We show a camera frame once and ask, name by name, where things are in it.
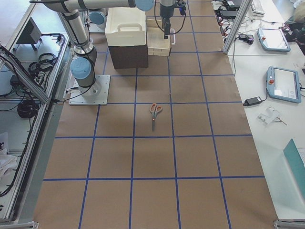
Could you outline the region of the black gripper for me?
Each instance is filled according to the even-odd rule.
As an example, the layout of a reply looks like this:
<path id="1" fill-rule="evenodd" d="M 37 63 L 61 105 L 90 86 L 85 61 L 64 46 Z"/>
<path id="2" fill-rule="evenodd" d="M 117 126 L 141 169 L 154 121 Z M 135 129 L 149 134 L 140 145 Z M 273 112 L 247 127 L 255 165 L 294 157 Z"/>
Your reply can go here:
<path id="1" fill-rule="evenodd" d="M 160 3 L 160 16 L 163 20 L 164 39 L 168 39 L 171 34 L 170 18 L 173 16 L 173 5 L 163 5 Z"/>

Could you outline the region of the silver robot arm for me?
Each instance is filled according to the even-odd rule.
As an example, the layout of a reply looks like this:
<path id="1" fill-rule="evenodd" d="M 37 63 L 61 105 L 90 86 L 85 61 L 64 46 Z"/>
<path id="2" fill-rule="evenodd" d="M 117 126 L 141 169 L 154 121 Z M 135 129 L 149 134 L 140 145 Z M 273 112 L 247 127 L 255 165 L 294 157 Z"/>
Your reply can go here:
<path id="1" fill-rule="evenodd" d="M 146 12 L 156 6 L 155 0 L 31 0 L 30 3 L 41 3 L 58 13 L 77 55 L 71 62 L 70 71 L 78 83 L 79 96 L 84 98 L 96 96 L 101 85 L 94 72 L 97 51 L 85 32 L 79 10 L 130 7 Z"/>
<path id="2" fill-rule="evenodd" d="M 104 33 L 107 21 L 108 9 L 103 8 L 98 11 L 89 11 L 90 32 Z"/>

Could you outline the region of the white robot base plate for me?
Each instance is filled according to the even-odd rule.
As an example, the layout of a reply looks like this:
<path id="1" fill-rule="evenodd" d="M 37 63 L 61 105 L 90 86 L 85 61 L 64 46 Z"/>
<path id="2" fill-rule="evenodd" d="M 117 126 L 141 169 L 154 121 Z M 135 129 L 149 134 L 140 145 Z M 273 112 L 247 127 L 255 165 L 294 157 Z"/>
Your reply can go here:
<path id="1" fill-rule="evenodd" d="M 108 101 L 108 93 L 110 86 L 110 75 L 95 75 L 95 84 L 91 89 L 85 92 L 85 88 L 75 89 L 71 92 L 69 105 L 106 105 Z"/>

